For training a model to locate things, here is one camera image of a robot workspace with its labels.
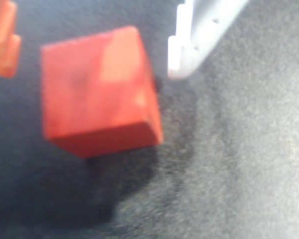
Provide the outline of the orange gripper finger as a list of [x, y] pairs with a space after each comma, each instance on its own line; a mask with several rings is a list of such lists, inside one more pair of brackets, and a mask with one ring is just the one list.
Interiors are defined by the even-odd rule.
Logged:
[[0, 0], [0, 76], [12, 78], [17, 71], [22, 39], [15, 33], [17, 4]]

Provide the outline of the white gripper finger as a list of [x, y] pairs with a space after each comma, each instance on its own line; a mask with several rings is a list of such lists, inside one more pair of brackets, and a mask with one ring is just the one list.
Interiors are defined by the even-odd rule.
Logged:
[[182, 80], [192, 75], [247, 3], [247, 0], [185, 0], [179, 4], [175, 35], [168, 38], [168, 77]]

